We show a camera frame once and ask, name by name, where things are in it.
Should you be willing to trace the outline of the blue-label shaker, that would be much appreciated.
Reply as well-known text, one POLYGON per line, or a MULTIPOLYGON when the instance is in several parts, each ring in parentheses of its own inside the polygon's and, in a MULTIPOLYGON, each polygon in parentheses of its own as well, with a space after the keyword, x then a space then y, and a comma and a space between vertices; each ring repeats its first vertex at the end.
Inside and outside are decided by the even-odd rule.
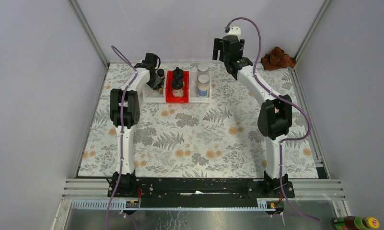
POLYGON ((201 75, 209 75, 209 66, 207 64, 199 64, 197 66, 197 77, 201 75))
POLYGON ((206 74, 199 75, 197 78, 198 96, 207 97, 209 93, 209 76, 206 74))

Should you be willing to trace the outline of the black-cap jar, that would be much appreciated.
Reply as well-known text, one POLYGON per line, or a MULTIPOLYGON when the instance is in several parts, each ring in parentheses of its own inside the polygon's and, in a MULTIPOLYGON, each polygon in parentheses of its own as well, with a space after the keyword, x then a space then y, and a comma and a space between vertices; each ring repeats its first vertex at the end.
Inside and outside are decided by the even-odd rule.
POLYGON ((180 78, 173 78, 172 83, 172 96, 181 98, 184 96, 184 83, 180 78))
POLYGON ((173 72, 172 72, 172 76, 173 76, 173 79, 183 80, 183 78, 184 78, 184 71, 181 68, 176 67, 173 70, 173 72))

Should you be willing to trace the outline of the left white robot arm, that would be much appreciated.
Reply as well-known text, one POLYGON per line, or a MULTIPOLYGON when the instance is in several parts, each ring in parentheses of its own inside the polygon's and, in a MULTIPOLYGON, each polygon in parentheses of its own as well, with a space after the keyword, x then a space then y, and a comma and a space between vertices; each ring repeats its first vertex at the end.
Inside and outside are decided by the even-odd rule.
POLYGON ((119 155, 118 176, 135 172, 133 137, 140 119, 139 93, 145 86, 155 90, 162 78, 156 73, 161 59, 154 53, 146 53, 145 59, 135 64, 134 73, 119 89, 110 92, 110 119, 116 128, 119 155))

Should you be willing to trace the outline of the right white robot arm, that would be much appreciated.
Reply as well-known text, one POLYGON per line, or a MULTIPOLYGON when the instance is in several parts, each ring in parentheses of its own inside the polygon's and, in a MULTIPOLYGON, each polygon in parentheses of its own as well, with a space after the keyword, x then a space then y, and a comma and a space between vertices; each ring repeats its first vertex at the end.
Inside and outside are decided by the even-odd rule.
POLYGON ((266 141, 268 161, 264 174, 268 181, 264 183, 263 190, 267 196, 276 197, 283 189, 279 180, 286 180, 281 141, 287 137, 292 126, 291 97, 274 93, 268 84, 262 83, 253 62, 243 57, 243 49, 244 40, 236 35, 215 38, 212 59, 223 62, 227 72, 244 85, 260 104, 257 126, 266 141))

